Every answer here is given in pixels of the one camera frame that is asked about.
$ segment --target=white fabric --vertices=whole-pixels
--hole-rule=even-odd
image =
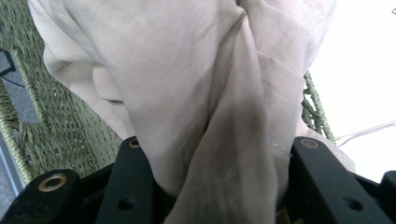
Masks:
[[[165,223],[275,222],[333,0],[29,4],[49,72],[177,197]]]

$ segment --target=metal grommet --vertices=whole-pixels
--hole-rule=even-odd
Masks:
[[[137,141],[137,139],[133,139],[131,141],[129,141],[129,147],[140,147],[139,142]]]
[[[319,144],[315,141],[312,141],[310,139],[303,139],[301,140],[301,144],[303,144],[305,147],[309,148],[318,148]]]
[[[38,189],[42,192],[50,192],[60,188],[65,185],[67,182],[67,177],[64,174],[56,174],[48,177],[47,179],[41,181],[40,185],[38,185]]]

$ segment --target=woven wicker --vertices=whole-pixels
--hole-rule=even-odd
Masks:
[[[0,49],[19,68],[38,115],[38,123],[18,119],[0,81],[0,131],[25,183],[53,169],[73,169],[86,176],[115,160],[120,139],[76,95],[51,77],[43,62],[43,41],[27,0],[0,1]],[[309,74],[314,106],[304,100],[304,121],[332,137]]]

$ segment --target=green woven material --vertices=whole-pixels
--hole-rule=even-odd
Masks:
[[[120,139],[76,95],[51,77],[42,60],[44,50],[27,0],[0,1],[0,49],[9,51],[33,101],[38,123],[23,123],[0,81],[0,131],[28,183],[53,169],[68,168],[89,175],[115,160]],[[309,74],[304,121],[330,139],[332,134]]]

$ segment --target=wicker chair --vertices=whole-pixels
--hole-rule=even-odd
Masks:
[[[89,175],[116,158],[121,140],[76,95],[47,72],[44,44],[27,0],[0,2],[0,49],[9,51],[21,72],[39,122],[26,123],[0,81],[0,131],[25,183],[53,169]],[[332,139],[310,75],[305,76],[304,121]],[[311,105],[307,100],[311,95]]]

